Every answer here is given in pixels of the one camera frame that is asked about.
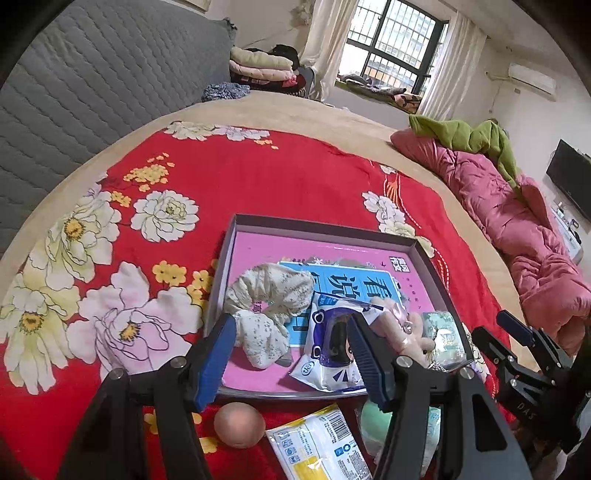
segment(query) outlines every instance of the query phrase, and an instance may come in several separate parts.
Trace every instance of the beige bed sheet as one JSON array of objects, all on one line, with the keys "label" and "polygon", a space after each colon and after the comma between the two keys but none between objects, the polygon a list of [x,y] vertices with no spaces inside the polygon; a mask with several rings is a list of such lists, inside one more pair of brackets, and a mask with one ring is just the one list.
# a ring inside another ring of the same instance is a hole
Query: beige bed sheet
[{"label": "beige bed sheet", "polygon": [[[460,236],[470,246],[489,287],[501,306],[523,322],[519,297],[505,263],[464,211],[446,185],[428,170],[396,152],[389,142],[392,129],[354,113],[280,93],[251,92],[240,100],[200,103],[163,116],[111,145],[78,168],[33,211],[0,260],[0,298],[32,250],[36,240],[64,213],[70,211],[100,173],[117,163],[155,131],[171,121],[237,125],[291,132],[331,143],[343,151],[396,168],[435,190]],[[512,340],[519,362],[537,364],[529,351]]]}]

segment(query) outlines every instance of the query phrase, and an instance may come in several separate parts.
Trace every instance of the plush toy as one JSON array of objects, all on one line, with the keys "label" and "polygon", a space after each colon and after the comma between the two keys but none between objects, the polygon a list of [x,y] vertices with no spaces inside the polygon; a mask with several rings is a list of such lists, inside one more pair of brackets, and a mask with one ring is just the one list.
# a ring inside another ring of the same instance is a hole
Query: plush toy
[{"label": "plush toy", "polygon": [[384,307],[384,312],[372,323],[374,332],[386,337],[398,354],[409,356],[427,368],[429,364],[424,352],[433,350],[435,342],[423,337],[421,314],[408,314],[402,305],[392,299],[374,297],[370,302]]}]

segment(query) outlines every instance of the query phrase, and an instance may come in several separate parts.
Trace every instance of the window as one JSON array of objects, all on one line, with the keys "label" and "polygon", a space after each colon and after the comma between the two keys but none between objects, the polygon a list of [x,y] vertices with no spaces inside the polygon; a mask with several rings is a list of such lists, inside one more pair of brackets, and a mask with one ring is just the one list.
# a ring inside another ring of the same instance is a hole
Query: window
[{"label": "window", "polygon": [[360,0],[339,73],[369,76],[376,86],[423,95],[447,33],[447,22],[402,0]]}]

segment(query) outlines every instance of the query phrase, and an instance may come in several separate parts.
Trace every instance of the folded clothes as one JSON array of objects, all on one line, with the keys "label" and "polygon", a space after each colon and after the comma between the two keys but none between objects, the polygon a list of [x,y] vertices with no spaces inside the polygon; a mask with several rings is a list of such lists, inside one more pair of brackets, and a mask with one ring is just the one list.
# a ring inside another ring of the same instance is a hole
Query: folded clothes
[{"label": "folded clothes", "polygon": [[296,93],[306,88],[306,79],[303,75],[298,75],[283,82],[270,82],[269,80],[260,80],[245,75],[232,73],[232,81],[241,85],[248,85],[252,90],[264,90],[266,92]]},{"label": "folded clothes", "polygon": [[245,97],[251,92],[248,85],[241,85],[239,83],[214,83],[205,87],[202,102],[210,102],[211,100],[235,100]]},{"label": "folded clothes", "polygon": [[238,47],[232,47],[230,50],[230,59],[243,67],[256,69],[291,71],[293,67],[293,62],[287,58],[269,55],[263,51],[242,50]]},{"label": "folded clothes", "polygon": [[297,50],[294,47],[282,44],[275,45],[275,47],[273,47],[273,50],[268,52],[268,54],[277,57],[284,57],[288,60],[291,60],[293,62],[291,69],[294,71],[300,68],[300,59],[298,58]]},{"label": "folded clothes", "polygon": [[252,77],[259,80],[270,80],[272,82],[283,82],[290,80],[296,75],[293,70],[276,70],[276,69],[259,69],[254,67],[245,67],[230,60],[230,70],[234,73],[239,73],[247,77]]}]

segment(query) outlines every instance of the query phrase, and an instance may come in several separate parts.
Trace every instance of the stack of blankets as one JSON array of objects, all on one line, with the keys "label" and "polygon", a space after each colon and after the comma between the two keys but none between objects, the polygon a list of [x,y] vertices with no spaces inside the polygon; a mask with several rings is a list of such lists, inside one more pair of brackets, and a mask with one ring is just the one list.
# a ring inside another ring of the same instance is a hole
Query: stack of blankets
[{"label": "stack of blankets", "polygon": [[298,97],[306,96],[306,79],[298,72],[300,61],[296,50],[277,45],[270,52],[256,48],[230,51],[230,75],[234,83],[248,85],[253,90],[280,92]]}]

